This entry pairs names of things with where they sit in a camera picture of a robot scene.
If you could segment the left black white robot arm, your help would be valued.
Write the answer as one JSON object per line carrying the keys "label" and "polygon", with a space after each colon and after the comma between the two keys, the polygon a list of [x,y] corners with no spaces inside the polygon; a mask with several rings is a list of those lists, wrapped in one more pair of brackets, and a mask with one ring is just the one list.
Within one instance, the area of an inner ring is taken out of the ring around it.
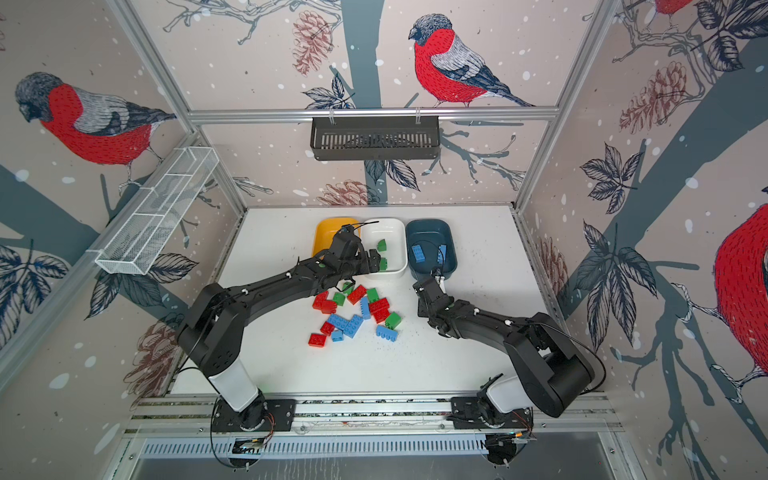
{"label": "left black white robot arm", "polygon": [[380,270],[381,254],[364,247],[358,228],[342,226],[329,248],[284,273],[227,288],[211,283],[198,294],[176,330],[176,342],[234,412],[251,412],[263,399],[240,360],[243,335],[252,321]]}

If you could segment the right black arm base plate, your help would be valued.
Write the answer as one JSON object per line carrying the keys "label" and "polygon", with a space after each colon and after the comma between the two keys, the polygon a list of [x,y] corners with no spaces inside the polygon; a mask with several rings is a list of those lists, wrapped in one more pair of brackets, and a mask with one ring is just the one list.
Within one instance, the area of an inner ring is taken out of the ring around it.
{"label": "right black arm base plate", "polygon": [[502,413],[489,401],[476,396],[452,397],[446,420],[455,429],[529,430],[533,411],[523,408]]}

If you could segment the blue long lego brick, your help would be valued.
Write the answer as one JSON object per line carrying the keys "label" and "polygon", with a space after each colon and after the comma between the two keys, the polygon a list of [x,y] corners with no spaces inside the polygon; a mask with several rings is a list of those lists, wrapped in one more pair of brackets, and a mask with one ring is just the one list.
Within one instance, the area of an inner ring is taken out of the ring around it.
{"label": "blue long lego brick", "polygon": [[437,255],[437,261],[439,264],[444,264],[447,257],[447,246],[445,244],[441,244],[438,247],[438,255]]}

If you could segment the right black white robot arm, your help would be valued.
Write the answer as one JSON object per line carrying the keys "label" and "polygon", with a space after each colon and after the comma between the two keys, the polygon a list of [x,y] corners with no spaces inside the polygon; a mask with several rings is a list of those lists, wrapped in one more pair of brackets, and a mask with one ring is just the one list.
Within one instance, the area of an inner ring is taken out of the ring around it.
{"label": "right black white robot arm", "polygon": [[511,375],[499,374],[477,393],[478,416],[488,425],[531,407],[557,418],[595,380],[585,348],[547,314],[510,317],[448,295],[434,278],[413,285],[418,315],[445,338],[471,340],[507,354]]}

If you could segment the red lego brick 2x4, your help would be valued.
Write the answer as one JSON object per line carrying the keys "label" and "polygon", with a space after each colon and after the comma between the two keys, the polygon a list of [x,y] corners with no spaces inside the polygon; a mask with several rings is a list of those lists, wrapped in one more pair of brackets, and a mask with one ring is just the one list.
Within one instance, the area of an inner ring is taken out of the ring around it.
{"label": "red lego brick 2x4", "polygon": [[348,296],[347,300],[352,304],[357,304],[367,295],[367,289],[363,285],[358,285]]}

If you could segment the red lego bricks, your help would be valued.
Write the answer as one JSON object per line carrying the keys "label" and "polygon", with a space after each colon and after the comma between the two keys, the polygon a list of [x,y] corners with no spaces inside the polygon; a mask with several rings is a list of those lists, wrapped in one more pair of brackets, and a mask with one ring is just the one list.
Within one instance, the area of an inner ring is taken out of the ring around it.
{"label": "red lego bricks", "polygon": [[377,324],[383,323],[391,314],[387,298],[381,298],[369,304],[369,312]]}

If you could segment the blue lego brick 2x4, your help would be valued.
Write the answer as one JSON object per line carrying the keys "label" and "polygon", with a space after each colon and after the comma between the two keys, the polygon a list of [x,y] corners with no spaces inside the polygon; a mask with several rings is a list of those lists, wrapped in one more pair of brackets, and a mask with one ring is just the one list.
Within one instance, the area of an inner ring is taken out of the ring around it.
{"label": "blue lego brick 2x4", "polygon": [[411,252],[413,254],[414,262],[416,264],[425,262],[425,255],[420,245],[412,245]]}

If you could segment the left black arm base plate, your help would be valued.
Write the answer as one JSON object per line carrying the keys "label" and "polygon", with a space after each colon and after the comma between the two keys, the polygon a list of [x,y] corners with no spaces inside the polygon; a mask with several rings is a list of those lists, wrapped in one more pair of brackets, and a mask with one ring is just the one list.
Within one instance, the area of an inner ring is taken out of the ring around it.
{"label": "left black arm base plate", "polygon": [[212,433],[288,432],[297,402],[294,399],[262,399],[242,412],[236,412],[218,399],[212,413]]}

